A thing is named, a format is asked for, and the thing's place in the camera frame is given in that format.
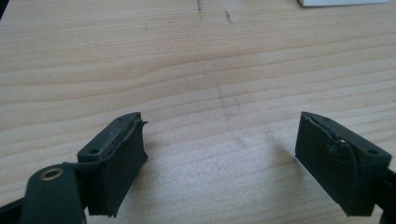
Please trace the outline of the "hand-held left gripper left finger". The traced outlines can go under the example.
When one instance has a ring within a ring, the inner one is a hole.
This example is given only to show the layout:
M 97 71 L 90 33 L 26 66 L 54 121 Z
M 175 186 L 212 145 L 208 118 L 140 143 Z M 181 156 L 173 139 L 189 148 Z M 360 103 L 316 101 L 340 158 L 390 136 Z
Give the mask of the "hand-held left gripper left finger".
M 81 177 L 88 188 L 91 216 L 115 217 L 127 192 L 148 159 L 140 112 L 114 119 L 79 153 Z

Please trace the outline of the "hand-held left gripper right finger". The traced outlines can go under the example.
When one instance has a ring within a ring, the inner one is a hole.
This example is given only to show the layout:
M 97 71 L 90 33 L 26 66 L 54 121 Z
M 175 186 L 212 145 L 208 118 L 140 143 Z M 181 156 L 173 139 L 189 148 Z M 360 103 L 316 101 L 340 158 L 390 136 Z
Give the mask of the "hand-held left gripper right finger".
M 336 121 L 303 112 L 296 158 L 349 216 L 392 215 L 391 155 Z

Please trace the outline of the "white flat object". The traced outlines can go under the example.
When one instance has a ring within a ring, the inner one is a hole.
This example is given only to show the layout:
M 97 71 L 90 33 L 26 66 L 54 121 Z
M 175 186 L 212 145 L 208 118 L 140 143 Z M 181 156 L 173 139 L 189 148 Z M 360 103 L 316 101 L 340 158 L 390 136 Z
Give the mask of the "white flat object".
M 339 7 L 388 3 L 390 0 L 298 0 L 303 7 Z

